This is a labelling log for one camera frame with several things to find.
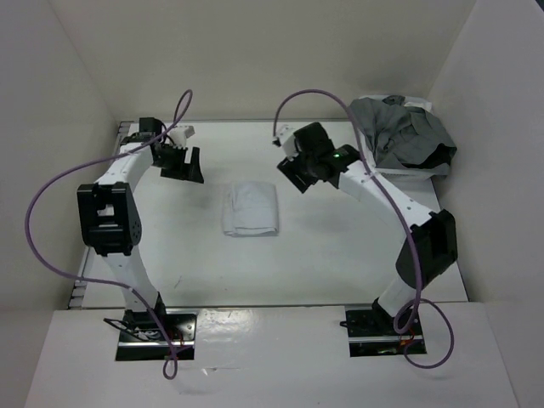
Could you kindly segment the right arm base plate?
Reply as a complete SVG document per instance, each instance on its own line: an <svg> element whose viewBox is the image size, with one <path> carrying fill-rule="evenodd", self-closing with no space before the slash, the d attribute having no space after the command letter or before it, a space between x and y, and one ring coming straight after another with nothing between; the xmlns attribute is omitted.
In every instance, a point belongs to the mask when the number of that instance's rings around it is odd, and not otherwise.
<svg viewBox="0 0 544 408"><path fill-rule="evenodd" d="M393 319L370 305L348 307L339 325L347 331L351 357L378 357L426 354L422 326L415 318L409 331L400 335L393 328Z"/></svg>

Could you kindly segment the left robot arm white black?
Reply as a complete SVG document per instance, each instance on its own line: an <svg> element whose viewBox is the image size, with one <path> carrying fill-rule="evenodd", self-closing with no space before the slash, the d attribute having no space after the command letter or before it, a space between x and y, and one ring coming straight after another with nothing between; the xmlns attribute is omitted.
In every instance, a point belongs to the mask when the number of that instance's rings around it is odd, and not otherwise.
<svg viewBox="0 0 544 408"><path fill-rule="evenodd" d="M143 227L133 192L150 167L159 168L163 178L204 182L200 149L187 146L194 128L163 130L160 120L141 118L138 132L121 140L119 157L106 172L76 192L83 241L102 257L122 289L124 329L131 334L140 329L153 340L167 334L169 319L141 258Z"/></svg>

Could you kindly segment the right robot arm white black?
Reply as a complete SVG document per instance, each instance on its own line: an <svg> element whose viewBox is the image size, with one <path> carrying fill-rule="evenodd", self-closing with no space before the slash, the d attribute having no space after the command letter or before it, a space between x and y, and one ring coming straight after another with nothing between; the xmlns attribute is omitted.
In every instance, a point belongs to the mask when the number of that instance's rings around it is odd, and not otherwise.
<svg viewBox="0 0 544 408"><path fill-rule="evenodd" d="M301 193L327 183L399 231L394 279L373 302L372 324L382 334L407 332L422 291L457 260L454 216L411 199L370 165L360 147L336 147L318 122L299 129L283 126L273 143L285 153L278 170Z"/></svg>

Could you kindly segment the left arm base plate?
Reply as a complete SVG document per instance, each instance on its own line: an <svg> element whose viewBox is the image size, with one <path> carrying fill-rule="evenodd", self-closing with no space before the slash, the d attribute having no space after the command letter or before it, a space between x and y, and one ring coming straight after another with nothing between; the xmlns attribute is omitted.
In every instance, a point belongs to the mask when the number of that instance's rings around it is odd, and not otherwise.
<svg viewBox="0 0 544 408"><path fill-rule="evenodd" d="M163 361L170 355L167 337L178 360L193 360L197 315L170 310L159 314L159 319L166 336L147 313L126 310L121 319L104 318L103 322L119 333L116 361Z"/></svg>

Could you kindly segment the white skirt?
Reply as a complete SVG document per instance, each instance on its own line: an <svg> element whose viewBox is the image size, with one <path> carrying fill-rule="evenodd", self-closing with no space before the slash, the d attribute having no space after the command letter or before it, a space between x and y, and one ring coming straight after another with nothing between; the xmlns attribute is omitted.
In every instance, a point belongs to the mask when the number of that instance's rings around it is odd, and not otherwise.
<svg viewBox="0 0 544 408"><path fill-rule="evenodd" d="M224 189L222 229L230 237L274 236L280 229L274 184L242 181Z"/></svg>

